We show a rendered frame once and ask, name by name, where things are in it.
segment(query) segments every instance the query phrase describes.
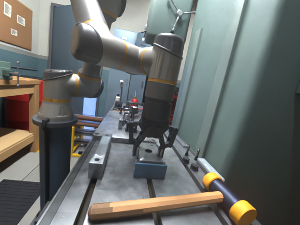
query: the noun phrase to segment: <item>blue block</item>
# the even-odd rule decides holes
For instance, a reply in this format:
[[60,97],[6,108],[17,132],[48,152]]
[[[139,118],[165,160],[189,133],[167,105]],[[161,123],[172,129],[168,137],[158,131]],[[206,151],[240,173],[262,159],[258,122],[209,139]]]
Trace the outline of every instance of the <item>blue block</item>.
[[135,163],[133,177],[164,180],[167,167],[161,164]]

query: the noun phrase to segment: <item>black knob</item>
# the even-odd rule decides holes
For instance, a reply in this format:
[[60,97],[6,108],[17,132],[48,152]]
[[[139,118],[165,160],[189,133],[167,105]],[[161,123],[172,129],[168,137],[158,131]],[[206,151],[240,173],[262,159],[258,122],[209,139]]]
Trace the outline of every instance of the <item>black knob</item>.
[[189,164],[189,158],[187,156],[183,157],[182,162],[185,164]]
[[190,166],[190,169],[192,171],[198,172],[199,171],[199,166],[196,163],[192,163],[191,166]]
[[196,156],[195,156],[195,158],[194,158],[195,161],[197,161],[197,159],[198,159],[198,157],[199,157],[199,153],[200,153],[200,149],[198,149],[197,154],[196,154]]
[[188,156],[189,148],[190,148],[190,145],[188,144],[187,145],[187,151],[186,151],[186,153],[184,153],[185,156]]

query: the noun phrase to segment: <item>red bin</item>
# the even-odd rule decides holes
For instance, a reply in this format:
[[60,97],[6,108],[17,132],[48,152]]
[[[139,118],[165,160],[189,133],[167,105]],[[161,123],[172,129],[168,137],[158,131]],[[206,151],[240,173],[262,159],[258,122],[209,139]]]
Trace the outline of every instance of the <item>red bin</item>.
[[[39,107],[43,101],[43,81],[39,86]],[[5,127],[29,130],[29,95],[4,97]]]

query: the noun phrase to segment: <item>workbench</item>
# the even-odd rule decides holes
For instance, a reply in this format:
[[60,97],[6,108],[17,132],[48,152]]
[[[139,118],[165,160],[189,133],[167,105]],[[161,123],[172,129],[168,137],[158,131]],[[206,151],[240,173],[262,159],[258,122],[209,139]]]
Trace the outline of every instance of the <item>workbench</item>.
[[15,154],[30,144],[30,151],[37,152],[38,127],[32,123],[32,117],[38,113],[40,80],[20,77],[20,86],[17,86],[17,77],[12,80],[0,80],[0,97],[29,94],[29,131],[0,128],[0,162]]
[[[124,128],[118,130],[120,118],[119,112],[108,112],[73,170],[42,212],[38,225],[234,225],[220,204],[91,222],[87,213],[93,203],[205,192],[202,185],[205,172],[201,168],[194,172],[189,165],[182,163],[187,144],[178,136],[173,147],[165,150],[162,159],[168,166],[164,180],[133,178],[136,158],[132,156],[133,145],[128,144],[128,132]],[[108,136],[111,137],[111,147],[104,175],[100,180],[89,179],[89,163],[96,155],[99,143]],[[156,143],[158,139],[147,139],[139,151],[141,148],[157,149]],[[195,153],[190,150],[189,154],[192,163]]]

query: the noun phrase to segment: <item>wooden workbench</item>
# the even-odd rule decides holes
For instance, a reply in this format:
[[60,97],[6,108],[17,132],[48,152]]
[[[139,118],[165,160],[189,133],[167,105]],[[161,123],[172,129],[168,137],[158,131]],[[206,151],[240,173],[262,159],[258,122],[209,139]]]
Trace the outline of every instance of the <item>wooden workbench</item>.
[[0,80],[0,97],[29,94],[29,131],[0,128],[0,162],[30,144],[30,151],[37,152],[38,126],[32,123],[32,117],[38,113],[40,80],[17,77],[12,80]]

